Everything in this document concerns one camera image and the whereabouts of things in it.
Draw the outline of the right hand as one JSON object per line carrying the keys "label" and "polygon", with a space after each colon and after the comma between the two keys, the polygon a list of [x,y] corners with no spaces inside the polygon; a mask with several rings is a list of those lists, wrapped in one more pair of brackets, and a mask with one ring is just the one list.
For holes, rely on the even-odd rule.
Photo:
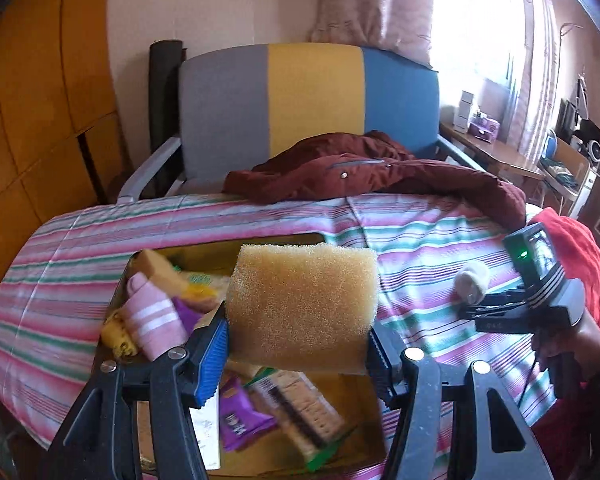
{"label": "right hand", "polygon": [[567,330],[552,336],[534,334],[532,350],[541,370],[546,370],[549,358],[561,353],[573,353],[585,382],[600,373],[600,327],[587,310],[580,322]]}

